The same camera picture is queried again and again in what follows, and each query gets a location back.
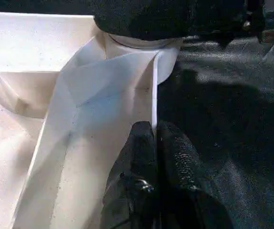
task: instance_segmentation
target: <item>black surface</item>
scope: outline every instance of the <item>black surface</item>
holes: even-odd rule
[[[274,229],[274,44],[186,39],[158,116],[189,137],[234,228]]]
[[[0,12],[92,15],[92,0],[0,0]]]

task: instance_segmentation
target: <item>black textured surface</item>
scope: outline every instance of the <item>black textured surface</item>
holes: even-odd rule
[[[244,0],[97,0],[93,6],[101,30],[148,41],[233,31],[245,19]]]
[[[193,143],[235,229],[274,229],[274,43],[187,38],[158,115]]]

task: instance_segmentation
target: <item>white plastic tray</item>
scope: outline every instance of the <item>white plastic tray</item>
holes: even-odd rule
[[[27,116],[43,117],[51,92],[38,97],[47,78],[32,71],[59,72],[96,31],[92,16],[0,13],[0,229],[12,227],[43,123]]]
[[[13,228],[98,228],[108,173],[133,123],[155,129],[158,80],[179,46],[143,52],[99,33],[73,56],[57,79]]]

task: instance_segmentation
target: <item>black object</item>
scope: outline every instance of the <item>black object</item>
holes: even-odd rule
[[[155,145],[150,123],[135,123],[107,180],[101,229],[153,227],[159,209]]]
[[[158,153],[149,122],[135,123],[107,181],[101,229],[231,229],[221,203],[202,190],[202,165],[175,126],[158,126]]]
[[[186,38],[158,117],[191,140],[235,229],[274,229],[274,43]]]
[[[246,18],[244,0],[96,0],[93,7],[101,30],[147,41],[240,30]]]

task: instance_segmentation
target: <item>black fabric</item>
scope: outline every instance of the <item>black fabric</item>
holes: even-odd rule
[[[156,142],[149,122],[132,126],[106,184],[101,229],[149,229],[159,214]]]
[[[158,116],[198,152],[202,189],[235,229],[274,229],[274,43],[188,37],[158,87]]]
[[[147,41],[240,30],[246,19],[244,0],[96,0],[92,6],[101,30]]]

